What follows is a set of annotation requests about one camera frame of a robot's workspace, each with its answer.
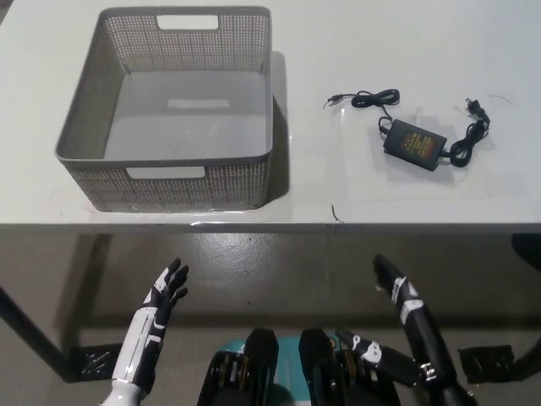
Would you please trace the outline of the black right hand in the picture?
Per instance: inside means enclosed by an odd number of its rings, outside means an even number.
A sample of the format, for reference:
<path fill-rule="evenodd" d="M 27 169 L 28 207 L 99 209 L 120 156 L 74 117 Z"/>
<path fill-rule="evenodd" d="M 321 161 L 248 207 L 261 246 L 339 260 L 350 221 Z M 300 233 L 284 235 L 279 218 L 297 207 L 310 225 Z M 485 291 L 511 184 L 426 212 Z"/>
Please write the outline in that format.
<path fill-rule="evenodd" d="M 337 330 L 336 336 L 370 369 L 407 387 L 444 387 L 455 382 L 456 369 L 445 341 L 410 279 L 381 254 L 374 257 L 373 265 L 378 284 L 399 314 L 412 355 L 346 329 Z"/>

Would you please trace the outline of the white and black left hand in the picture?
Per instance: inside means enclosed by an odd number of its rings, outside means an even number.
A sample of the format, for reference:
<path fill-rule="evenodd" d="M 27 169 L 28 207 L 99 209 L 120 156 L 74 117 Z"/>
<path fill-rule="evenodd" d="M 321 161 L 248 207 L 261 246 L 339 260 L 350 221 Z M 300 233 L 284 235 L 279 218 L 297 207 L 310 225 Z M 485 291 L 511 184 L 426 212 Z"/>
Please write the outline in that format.
<path fill-rule="evenodd" d="M 184 287 L 188 272 L 189 268 L 177 258 L 154 281 L 134 313 L 117 358 L 113 380 L 132 383 L 146 394 L 150 392 L 172 309 L 188 292 Z"/>

